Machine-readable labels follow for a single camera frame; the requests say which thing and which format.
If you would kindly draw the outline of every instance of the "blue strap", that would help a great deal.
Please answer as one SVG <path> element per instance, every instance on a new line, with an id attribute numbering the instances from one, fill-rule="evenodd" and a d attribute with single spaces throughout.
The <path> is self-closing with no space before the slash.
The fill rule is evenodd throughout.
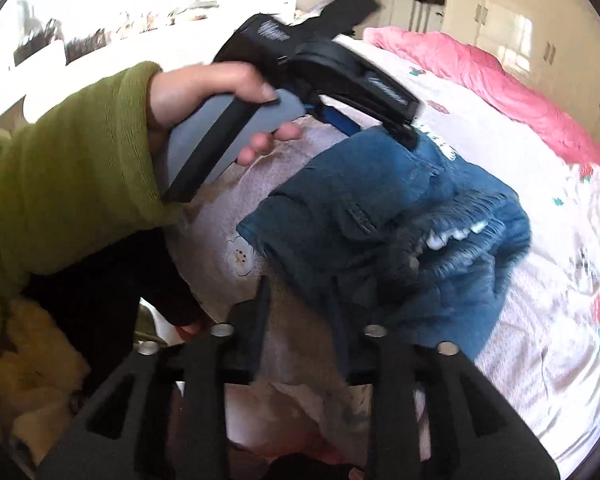
<path id="1" fill-rule="evenodd" d="M 311 105 L 306 105 L 305 108 L 308 112 L 314 110 L 314 107 Z M 362 127 L 356 121 L 349 119 L 345 114 L 332 106 L 323 106 L 319 117 L 316 118 L 323 123 L 335 126 L 347 137 L 362 130 Z"/>

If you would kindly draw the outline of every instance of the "person's right hand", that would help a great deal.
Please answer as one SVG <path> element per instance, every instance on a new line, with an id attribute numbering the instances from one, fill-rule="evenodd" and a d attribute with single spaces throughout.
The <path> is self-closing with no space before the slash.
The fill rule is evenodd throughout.
<path id="1" fill-rule="evenodd" d="M 227 62 L 193 65 L 172 72 L 158 72 L 149 82 L 147 95 L 147 127 L 149 149 L 157 152 L 169 137 L 171 129 L 189 117 L 209 97 L 231 93 L 251 103 L 266 103 L 276 99 L 275 90 L 248 63 Z M 302 130 L 293 123 L 280 126 L 272 136 L 266 133 L 251 136 L 237 162 L 252 164 L 260 155 L 273 149 L 273 139 L 293 140 Z"/>

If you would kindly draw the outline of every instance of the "green sleeve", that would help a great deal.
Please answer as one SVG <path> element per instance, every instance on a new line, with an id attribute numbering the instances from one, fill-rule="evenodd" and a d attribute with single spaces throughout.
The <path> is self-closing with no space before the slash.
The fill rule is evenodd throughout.
<path id="1" fill-rule="evenodd" d="M 0 297 L 138 230 L 174 221 L 158 195 L 141 63 L 0 135 Z"/>

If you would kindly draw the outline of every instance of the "bedspread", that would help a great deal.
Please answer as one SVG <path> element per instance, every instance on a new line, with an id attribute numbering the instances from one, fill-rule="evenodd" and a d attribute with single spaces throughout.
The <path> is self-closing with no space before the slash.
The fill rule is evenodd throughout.
<path id="1" fill-rule="evenodd" d="M 398 27 L 367 28 L 365 42 L 472 90 L 508 118 L 531 127 L 566 163 L 600 166 L 600 146 L 586 129 L 504 72 L 491 54 L 440 32 L 420 34 Z"/>

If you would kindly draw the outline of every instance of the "fingernail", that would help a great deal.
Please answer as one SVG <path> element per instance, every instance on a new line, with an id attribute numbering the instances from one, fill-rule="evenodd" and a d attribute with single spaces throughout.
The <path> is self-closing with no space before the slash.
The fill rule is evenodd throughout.
<path id="1" fill-rule="evenodd" d="M 275 88 L 271 86 L 269 83 L 264 83 L 262 85 L 262 96 L 269 101 L 275 101 L 278 98 L 278 94 L 276 94 Z"/>

